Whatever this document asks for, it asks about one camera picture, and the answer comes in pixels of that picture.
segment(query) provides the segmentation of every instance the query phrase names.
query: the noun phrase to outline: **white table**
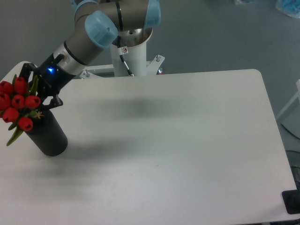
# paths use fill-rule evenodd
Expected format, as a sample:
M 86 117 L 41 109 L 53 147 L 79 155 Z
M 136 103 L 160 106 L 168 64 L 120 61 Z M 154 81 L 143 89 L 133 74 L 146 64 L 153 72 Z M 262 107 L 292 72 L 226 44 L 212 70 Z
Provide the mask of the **white table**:
M 10 80 L 20 65 L 5 79 Z M 257 70 L 73 80 L 44 156 L 0 124 L 0 224 L 234 225 L 298 219 Z

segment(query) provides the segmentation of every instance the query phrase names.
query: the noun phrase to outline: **black cylinder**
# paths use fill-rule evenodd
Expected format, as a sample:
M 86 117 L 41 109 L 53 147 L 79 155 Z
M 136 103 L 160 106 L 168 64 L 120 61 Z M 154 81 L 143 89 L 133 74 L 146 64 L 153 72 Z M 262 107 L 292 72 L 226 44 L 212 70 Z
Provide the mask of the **black cylinder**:
M 288 199 L 288 204 L 291 208 L 295 210 L 300 210 L 300 195 L 291 195 Z
M 26 134 L 47 156 L 61 154 L 68 145 L 65 133 L 49 110 L 43 112 L 41 121 L 34 123 L 33 129 Z

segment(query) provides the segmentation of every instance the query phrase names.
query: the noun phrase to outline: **tulip bouquet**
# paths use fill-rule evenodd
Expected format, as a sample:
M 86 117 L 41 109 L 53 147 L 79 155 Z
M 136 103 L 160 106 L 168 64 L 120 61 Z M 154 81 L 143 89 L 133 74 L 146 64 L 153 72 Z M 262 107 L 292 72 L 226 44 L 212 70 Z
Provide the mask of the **tulip bouquet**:
M 34 123 L 41 120 L 42 113 L 38 111 L 41 99 L 36 96 L 38 76 L 35 76 L 31 87 L 23 77 L 14 76 L 12 83 L 0 82 L 0 118 L 6 123 L 12 123 L 8 130 L 15 131 L 7 142 L 13 143 L 24 131 L 32 130 Z

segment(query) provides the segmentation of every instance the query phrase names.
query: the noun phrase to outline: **metal bracket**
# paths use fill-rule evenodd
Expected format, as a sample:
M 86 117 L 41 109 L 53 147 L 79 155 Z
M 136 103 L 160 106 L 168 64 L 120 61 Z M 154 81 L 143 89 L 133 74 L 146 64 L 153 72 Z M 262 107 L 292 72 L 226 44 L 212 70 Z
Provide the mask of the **metal bracket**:
M 157 75 L 158 73 L 162 73 L 162 69 L 160 68 L 161 64 L 164 62 L 165 57 L 161 55 L 157 55 L 154 60 L 147 66 L 147 76 Z
M 165 57 L 161 55 L 157 55 L 153 61 L 147 61 L 147 75 L 157 75 L 162 74 L 163 69 L 161 68 L 161 64 L 164 62 Z M 113 65 L 101 65 L 101 66 L 90 66 L 85 67 L 80 77 L 82 79 L 93 79 L 93 78 L 102 78 L 101 76 L 97 76 L 95 74 L 100 73 L 113 73 Z
M 300 80 L 296 82 L 298 91 L 276 115 L 276 121 L 282 122 L 300 103 Z

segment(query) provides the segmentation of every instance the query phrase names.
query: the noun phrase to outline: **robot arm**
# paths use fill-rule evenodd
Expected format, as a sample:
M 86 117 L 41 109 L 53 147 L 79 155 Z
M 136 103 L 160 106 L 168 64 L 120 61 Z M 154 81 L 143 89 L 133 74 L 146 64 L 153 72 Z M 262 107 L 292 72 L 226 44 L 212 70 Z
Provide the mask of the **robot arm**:
M 159 25 L 159 22 L 158 0 L 103 4 L 80 1 L 76 6 L 74 33 L 40 67 L 24 64 L 20 76 L 28 81 L 33 71 L 33 76 L 38 76 L 38 96 L 42 102 L 49 96 L 53 97 L 49 105 L 41 104 L 40 111 L 61 106 L 60 90 L 111 45 L 118 37 L 118 31 L 147 28 Z

